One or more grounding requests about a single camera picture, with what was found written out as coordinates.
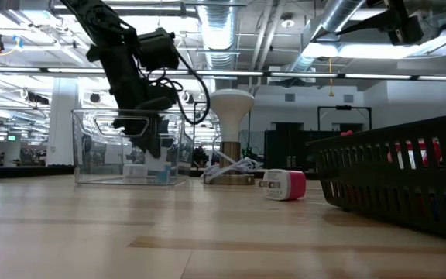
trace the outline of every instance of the transparent container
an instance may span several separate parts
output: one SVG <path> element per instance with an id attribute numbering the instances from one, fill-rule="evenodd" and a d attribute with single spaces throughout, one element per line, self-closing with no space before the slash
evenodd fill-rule
<path id="1" fill-rule="evenodd" d="M 181 115 L 118 109 L 72 114 L 76 183 L 174 185 L 189 178 L 194 142 Z"/>

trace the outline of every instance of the ceiling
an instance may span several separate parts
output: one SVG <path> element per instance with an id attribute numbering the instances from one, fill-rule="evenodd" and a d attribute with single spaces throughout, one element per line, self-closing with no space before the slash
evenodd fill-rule
<path id="1" fill-rule="evenodd" d="M 313 19 L 323 13 L 326 1 L 288 1 L 283 7 L 283 13 L 290 13 L 294 25 L 290 28 L 282 27 L 278 24 L 271 43 L 270 51 L 265 57 L 264 69 L 270 66 L 285 67 L 295 61 L 304 48 L 304 41 L 301 42 L 304 27 L 308 20 Z M 123 4 L 125 1 L 109 1 L 113 5 Z M 190 2 L 186 2 L 187 11 L 193 11 L 194 7 Z M 237 12 L 237 27 L 235 45 L 232 52 L 237 55 L 235 69 L 248 70 L 252 64 L 252 55 L 258 40 L 259 25 L 270 23 L 275 16 L 272 15 L 269 22 L 262 22 L 261 18 L 265 9 L 266 0 L 244 0 L 234 2 L 242 4 L 243 7 L 235 7 Z M 446 19 L 446 1 L 405 1 L 407 8 L 418 15 L 425 15 L 423 24 L 425 34 L 433 34 L 438 20 Z M 180 2 L 159 1 L 156 3 L 147 1 L 129 1 L 128 6 L 145 6 L 156 10 L 156 5 L 179 5 Z M 355 19 L 366 17 L 368 10 L 361 8 Z M 197 18 L 176 16 L 140 16 L 136 15 L 135 9 L 117 9 L 118 14 L 128 24 L 136 28 L 137 33 L 152 32 L 158 26 L 165 28 L 168 32 L 175 32 L 175 45 L 180 53 L 190 61 L 195 69 L 207 67 L 207 59 L 204 54 L 204 42 L 201 35 L 200 21 Z M 85 54 L 88 46 L 92 43 L 87 34 L 83 31 L 77 20 L 63 9 L 59 1 L 55 1 L 51 9 L 22 10 L 22 12 L 0 11 L 0 34 L 5 44 L 4 56 L 0 56 L 0 67 L 6 66 L 26 66 L 26 67 L 100 67 L 99 62 L 91 63 L 87 61 Z M 376 30 L 360 32 L 352 35 L 345 35 L 340 43 L 376 43 L 386 45 L 387 35 L 378 33 Z M 316 59 L 312 68 L 319 72 L 342 72 L 342 73 L 370 73 L 370 74 L 446 74 L 446 57 L 443 55 L 413 57 L 403 59 L 370 59 L 332 57 Z M 188 93 L 199 96 L 201 86 L 194 79 L 178 80 Z M 238 79 L 234 83 L 247 83 L 247 80 Z M 328 85 L 329 80 L 317 79 L 309 86 L 319 88 Z M 214 88 L 213 81 L 207 81 L 210 88 Z M 357 86 L 363 88 L 371 86 L 372 83 L 364 81 L 338 81 L 337 85 Z M 84 107 L 90 108 L 115 108 L 116 104 L 112 96 L 109 95 L 108 82 L 103 77 L 81 77 L 81 90 L 84 93 Z M 36 104 L 29 103 L 22 96 L 25 90 L 42 95 L 52 101 L 53 78 L 44 76 L 12 76 L 0 74 L 0 106 L 1 107 L 34 107 Z M 99 103 L 92 103 L 90 95 L 97 93 L 101 95 Z M 5 110 L 11 115 L 35 117 L 41 124 L 46 126 L 49 122 L 49 105 L 38 105 L 39 110 Z M 184 108 L 192 112 L 193 105 L 184 105 Z"/>

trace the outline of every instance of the black plastic basket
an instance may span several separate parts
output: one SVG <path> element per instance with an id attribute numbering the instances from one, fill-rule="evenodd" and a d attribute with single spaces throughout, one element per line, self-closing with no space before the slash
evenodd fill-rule
<path id="1" fill-rule="evenodd" d="M 446 236 L 446 116 L 307 147 L 330 204 Z"/>

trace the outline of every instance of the wooden table surface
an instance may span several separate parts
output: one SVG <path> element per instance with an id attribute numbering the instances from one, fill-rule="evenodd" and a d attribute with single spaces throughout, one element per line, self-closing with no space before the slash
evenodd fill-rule
<path id="1" fill-rule="evenodd" d="M 318 181 L 270 201 L 255 186 L 75 187 L 0 180 L 0 278 L 446 278 L 446 240 L 343 212 Z"/>

